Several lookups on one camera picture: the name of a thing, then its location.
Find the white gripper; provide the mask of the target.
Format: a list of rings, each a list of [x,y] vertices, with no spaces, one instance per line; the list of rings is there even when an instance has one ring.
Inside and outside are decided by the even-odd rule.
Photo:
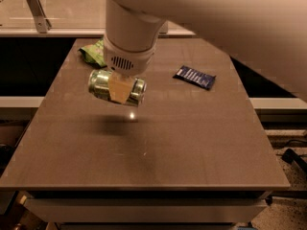
[[[106,66],[115,71],[108,79],[110,98],[114,102],[124,104],[127,101],[134,86],[134,78],[129,76],[145,72],[154,53],[155,47],[141,52],[120,49],[104,36],[104,60]]]

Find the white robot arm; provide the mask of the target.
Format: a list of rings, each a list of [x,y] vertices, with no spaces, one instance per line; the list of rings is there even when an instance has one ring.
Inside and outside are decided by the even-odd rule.
[[[307,101],[307,0],[106,0],[106,62],[144,72],[166,21]]]

